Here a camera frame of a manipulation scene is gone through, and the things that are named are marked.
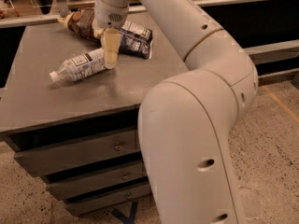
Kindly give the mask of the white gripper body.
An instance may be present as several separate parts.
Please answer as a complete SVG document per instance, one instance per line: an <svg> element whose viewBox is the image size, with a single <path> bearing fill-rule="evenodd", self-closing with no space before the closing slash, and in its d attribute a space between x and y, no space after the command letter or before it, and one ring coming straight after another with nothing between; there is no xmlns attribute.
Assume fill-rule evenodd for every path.
<svg viewBox="0 0 299 224"><path fill-rule="evenodd" d="M130 0L95 0L94 17L100 28L120 29L127 19Z"/></svg>

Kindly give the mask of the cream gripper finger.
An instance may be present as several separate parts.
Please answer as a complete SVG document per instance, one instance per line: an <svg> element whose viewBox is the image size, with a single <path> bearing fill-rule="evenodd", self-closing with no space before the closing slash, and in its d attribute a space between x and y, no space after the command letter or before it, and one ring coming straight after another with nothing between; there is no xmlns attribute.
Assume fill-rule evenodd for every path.
<svg viewBox="0 0 299 224"><path fill-rule="evenodd" d="M113 69L118 60L121 44L120 32L113 27L107 28L102 34L101 43L105 51L105 66L107 69Z"/></svg>

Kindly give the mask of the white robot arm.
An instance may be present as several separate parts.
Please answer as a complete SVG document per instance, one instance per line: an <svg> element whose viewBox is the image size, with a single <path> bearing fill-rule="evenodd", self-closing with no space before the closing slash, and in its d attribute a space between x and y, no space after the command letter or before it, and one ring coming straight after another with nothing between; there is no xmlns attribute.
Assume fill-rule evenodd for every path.
<svg viewBox="0 0 299 224"><path fill-rule="evenodd" d="M121 27L130 0L95 0L103 28ZM139 0L188 70L153 87L138 136L162 224L246 224L228 136L253 103L249 55L192 0Z"/></svg>

